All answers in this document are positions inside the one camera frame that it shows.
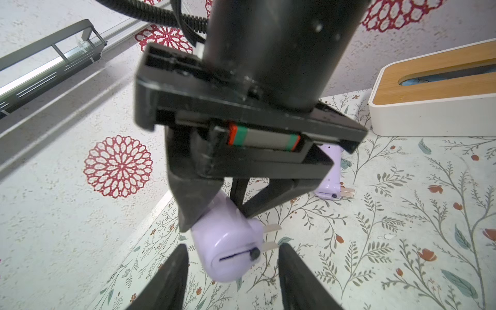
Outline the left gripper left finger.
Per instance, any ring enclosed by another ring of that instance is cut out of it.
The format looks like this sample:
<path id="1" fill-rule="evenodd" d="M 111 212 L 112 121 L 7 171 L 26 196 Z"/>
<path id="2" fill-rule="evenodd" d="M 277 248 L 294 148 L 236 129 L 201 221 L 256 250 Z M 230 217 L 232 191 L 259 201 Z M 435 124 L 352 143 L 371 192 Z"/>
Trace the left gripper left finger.
<path id="1" fill-rule="evenodd" d="M 189 254 L 187 246 L 180 244 L 127 309 L 182 309 L 188 272 Z"/>

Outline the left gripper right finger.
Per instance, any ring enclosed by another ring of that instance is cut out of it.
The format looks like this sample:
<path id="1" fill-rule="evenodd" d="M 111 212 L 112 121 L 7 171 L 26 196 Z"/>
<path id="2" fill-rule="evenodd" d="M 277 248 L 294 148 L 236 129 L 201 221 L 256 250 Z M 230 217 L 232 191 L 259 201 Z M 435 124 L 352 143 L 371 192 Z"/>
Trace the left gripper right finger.
<path id="1" fill-rule="evenodd" d="M 278 249 L 278 270 L 284 309 L 342 310 L 289 244 Z"/>

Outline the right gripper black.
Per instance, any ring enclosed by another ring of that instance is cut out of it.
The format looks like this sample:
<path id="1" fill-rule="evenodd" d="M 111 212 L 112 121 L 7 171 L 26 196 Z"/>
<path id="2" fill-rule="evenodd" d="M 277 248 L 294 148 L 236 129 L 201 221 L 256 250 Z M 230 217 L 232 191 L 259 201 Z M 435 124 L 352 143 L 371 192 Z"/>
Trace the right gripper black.
<path id="1" fill-rule="evenodd" d="M 235 178 L 229 197 L 253 218 L 320 185 L 333 165 L 321 144 L 335 143 L 351 153 L 368 133 L 323 103 L 310 113 L 290 112 L 237 94 L 196 56 L 156 43 L 145 48 L 135 86 L 136 124 L 150 131 L 165 127 L 167 177 L 182 233 L 207 212 L 222 178 Z M 288 151 L 237 146 L 229 132 L 242 128 L 298 134 L 300 140 Z M 244 203 L 249 183 L 244 178 L 272 179 Z"/>

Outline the purple flashlight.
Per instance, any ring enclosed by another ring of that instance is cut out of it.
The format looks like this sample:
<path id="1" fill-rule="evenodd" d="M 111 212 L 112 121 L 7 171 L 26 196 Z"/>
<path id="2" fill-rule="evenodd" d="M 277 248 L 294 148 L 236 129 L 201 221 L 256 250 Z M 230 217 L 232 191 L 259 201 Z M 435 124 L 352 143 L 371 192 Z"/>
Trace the purple flashlight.
<path id="1" fill-rule="evenodd" d="M 247 219 L 226 193 L 219 191 L 207 212 L 191 227 L 191 234 L 208 276 L 228 283 L 243 277 L 264 252 L 278 247 L 276 242 L 265 242 L 264 236 L 279 230 L 278 224 Z"/>

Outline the purple flashlight by right arm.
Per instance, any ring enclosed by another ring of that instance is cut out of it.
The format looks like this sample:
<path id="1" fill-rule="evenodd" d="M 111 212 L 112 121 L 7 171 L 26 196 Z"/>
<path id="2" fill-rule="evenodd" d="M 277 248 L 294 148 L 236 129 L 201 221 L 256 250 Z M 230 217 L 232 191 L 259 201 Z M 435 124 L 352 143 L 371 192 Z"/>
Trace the purple flashlight by right arm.
<path id="1" fill-rule="evenodd" d="M 321 145 L 320 149 L 333 161 L 334 165 L 329 170 L 329 173 L 322 180 L 319 187 L 314 193 L 324 200 L 339 200 L 341 198 L 353 198 L 355 190 L 346 188 L 341 184 L 340 170 L 342 160 L 342 149 L 339 145 L 325 144 Z"/>

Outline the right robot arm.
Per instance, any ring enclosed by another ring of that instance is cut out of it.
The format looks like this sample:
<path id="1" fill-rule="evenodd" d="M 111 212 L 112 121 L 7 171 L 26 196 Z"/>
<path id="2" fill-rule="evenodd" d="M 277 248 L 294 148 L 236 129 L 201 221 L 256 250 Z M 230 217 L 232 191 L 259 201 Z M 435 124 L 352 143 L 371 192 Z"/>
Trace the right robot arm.
<path id="1" fill-rule="evenodd" d="M 150 43 L 135 79 L 134 120 L 165 127 L 170 190 L 186 232 L 232 179 L 231 199 L 252 218 L 314 191 L 333 166 L 325 143 L 354 152 L 367 129 L 320 96 L 368 1 L 215 1 L 209 18 L 142 1 L 115 12 L 179 28 L 194 56 Z"/>

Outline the black wall shelf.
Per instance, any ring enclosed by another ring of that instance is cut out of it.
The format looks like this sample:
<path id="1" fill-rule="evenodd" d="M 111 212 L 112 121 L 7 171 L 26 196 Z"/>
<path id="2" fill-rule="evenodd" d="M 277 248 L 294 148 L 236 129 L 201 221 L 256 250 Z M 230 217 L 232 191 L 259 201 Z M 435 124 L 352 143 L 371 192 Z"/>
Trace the black wall shelf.
<path id="1" fill-rule="evenodd" d="M 1 118 L 100 60 L 107 41 L 83 19 L 1 58 Z"/>

